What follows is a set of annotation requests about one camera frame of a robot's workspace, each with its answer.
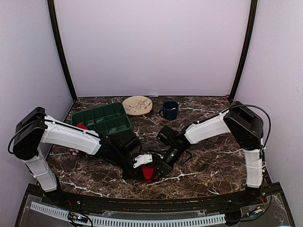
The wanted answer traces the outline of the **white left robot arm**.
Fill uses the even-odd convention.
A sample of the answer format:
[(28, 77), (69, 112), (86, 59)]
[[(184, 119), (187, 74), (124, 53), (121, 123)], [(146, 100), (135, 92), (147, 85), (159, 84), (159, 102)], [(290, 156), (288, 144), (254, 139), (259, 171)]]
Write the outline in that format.
[(43, 191), (48, 192), (49, 200), (56, 206), (63, 206), (67, 202), (67, 196), (59, 190), (55, 174), (41, 153), (42, 143), (79, 150), (88, 155), (95, 155), (104, 145), (109, 146), (118, 154), (124, 169), (133, 178), (136, 168), (152, 161), (149, 154), (126, 158), (108, 135), (63, 123), (46, 115), (44, 108), (37, 107), (17, 124), (8, 152), (26, 164)]

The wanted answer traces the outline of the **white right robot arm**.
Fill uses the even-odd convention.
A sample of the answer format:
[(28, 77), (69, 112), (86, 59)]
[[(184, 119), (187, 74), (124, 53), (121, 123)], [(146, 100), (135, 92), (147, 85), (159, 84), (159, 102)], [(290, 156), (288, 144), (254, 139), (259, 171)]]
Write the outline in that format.
[(242, 202), (252, 205), (260, 197), (258, 188), (263, 182), (263, 120), (252, 111), (253, 105), (233, 102), (227, 109), (201, 122), (196, 121), (178, 132), (164, 126), (157, 138), (169, 147), (159, 162), (154, 162), (154, 170), (158, 177), (168, 175), (180, 156), (190, 148), (206, 139), (230, 133), (243, 150), (246, 165), (246, 185), (249, 187), (242, 194)]

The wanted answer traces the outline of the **red sock with white pattern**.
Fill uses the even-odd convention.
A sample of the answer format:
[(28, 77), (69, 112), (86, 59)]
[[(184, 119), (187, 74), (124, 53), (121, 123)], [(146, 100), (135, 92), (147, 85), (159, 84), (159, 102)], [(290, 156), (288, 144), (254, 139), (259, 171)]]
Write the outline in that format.
[(154, 182), (159, 179), (154, 166), (142, 165), (142, 173), (145, 182)]

